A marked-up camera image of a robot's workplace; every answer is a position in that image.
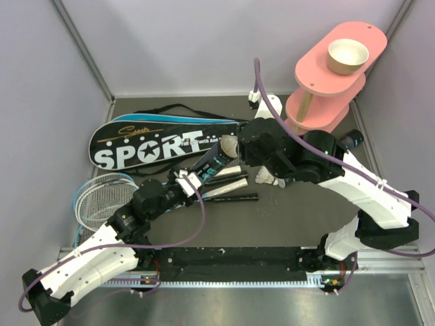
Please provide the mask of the black shuttlecock tube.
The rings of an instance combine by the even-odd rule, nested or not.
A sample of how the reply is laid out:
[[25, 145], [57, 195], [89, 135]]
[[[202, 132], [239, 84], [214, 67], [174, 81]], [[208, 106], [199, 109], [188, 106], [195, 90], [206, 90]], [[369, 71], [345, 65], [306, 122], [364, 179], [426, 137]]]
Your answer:
[[344, 134], [339, 141], [345, 149], [350, 150], [364, 142], [364, 135], [358, 129], [353, 129]]
[[202, 184], [208, 183], [231, 162], [238, 158], [238, 138], [224, 135], [188, 171], [195, 173]]

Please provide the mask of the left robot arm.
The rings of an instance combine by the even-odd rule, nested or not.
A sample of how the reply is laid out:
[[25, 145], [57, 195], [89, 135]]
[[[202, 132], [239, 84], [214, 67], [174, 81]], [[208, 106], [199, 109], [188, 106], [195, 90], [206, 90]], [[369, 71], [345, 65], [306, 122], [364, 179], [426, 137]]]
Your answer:
[[63, 319], [84, 296], [115, 276], [149, 268], [154, 261], [147, 232], [151, 221], [178, 206], [201, 200], [203, 180], [193, 171], [179, 170], [166, 184], [150, 179], [133, 193], [131, 200], [81, 246], [42, 270], [30, 269], [22, 275], [21, 301], [34, 312], [40, 325]]

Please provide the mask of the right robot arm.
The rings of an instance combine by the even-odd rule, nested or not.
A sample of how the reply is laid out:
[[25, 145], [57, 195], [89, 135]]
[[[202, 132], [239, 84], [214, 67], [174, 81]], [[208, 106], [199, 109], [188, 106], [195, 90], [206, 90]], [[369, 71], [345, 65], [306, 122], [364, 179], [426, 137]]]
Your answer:
[[398, 197], [330, 133], [311, 130], [291, 137], [274, 118], [256, 118], [239, 133], [241, 158], [247, 165], [263, 166], [273, 177], [316, 184], [359, 208], [358, 214], [336, 232], [324, 235], [316, 262], [334, 268], [356, 251], [370, 247], [388, 251], [419, 237], [411, 217], [419, 200], [412, 190]]

